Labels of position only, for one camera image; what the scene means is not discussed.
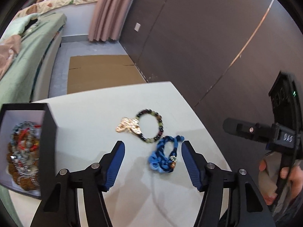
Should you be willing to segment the person's right hand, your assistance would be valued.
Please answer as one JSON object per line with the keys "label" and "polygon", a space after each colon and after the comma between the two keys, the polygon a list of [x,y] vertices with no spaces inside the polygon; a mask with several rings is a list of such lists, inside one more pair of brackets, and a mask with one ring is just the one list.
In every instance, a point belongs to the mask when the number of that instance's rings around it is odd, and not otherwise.
{"label": "person's right hand", "polygon": [[[302,190],[302,169],[300,166],[294,166],[289,173],[289,168],[282,168],[280,172],[280,177],[291,182],[291,200],[295,199]],[[261,193],[266,204],[271,205],[277,197],[276,193]]]}

